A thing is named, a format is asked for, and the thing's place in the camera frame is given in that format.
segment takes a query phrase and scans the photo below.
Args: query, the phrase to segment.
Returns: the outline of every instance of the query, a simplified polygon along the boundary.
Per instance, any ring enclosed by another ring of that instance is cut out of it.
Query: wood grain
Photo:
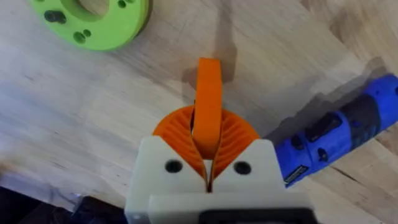
[[[368,78],[398,72],[397,7],[156,0],[140,36],[102,53],[59,39],[28,1],[4,2],[0,184],[68,209],[79,195],[123,206],[140,139],[193,103],[199,57],[221,59],[226,109],[286,138]],[[294,190],[309,194],[322,223],[398,223],[396,137],[394,126]]]

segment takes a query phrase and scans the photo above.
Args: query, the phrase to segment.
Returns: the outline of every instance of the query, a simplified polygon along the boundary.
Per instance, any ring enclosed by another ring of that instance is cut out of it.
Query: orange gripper
[[[205,180],[203,160],[213,160],[211,181],[259,139],[249,123],[222,108],[221,64],[208,58],[199,60],[195,105],[170,113],[153,135],[162,137]]]

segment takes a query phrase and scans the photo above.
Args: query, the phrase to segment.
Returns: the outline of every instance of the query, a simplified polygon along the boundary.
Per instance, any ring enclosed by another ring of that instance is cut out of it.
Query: ribbed orange surface
[[[232,112],[223,110],[220,145],[213,160],[211,179],[233,162],[254,140],[258,133],[249,123]]]
[[[153,135],[162,137],[206,180],[205,165],[191,135],[190,124],[193,109],[193,106],[188,106],[169,114],[158,124]]]

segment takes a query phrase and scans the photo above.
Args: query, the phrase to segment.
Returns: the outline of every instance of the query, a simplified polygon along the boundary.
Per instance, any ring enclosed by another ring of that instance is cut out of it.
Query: blue cordless tool
[[[363,94],[275,147],[286,186],[325,168],[398,121],[398,78],[372,81]]]

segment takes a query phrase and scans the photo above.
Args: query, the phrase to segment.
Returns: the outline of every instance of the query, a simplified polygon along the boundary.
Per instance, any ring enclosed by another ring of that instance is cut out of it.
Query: black button
[[[290,142],[292,143],[292,146],[294,148],[296,148],[297,150],[304,149],[304,144],[298,135],[293,136],[292,139],[290,140]]]
[[[318,149],[318,156],[319,156],[319,161],[328,162],[329,160],[328,153],[326,152],[326,150],[322,148]]]
[[[338,128],[341,124],[343,124],[343,121],[337,114],[327,113],[311,127],[305,129],[305,137],[309,142],[315,142],[333,129]]]

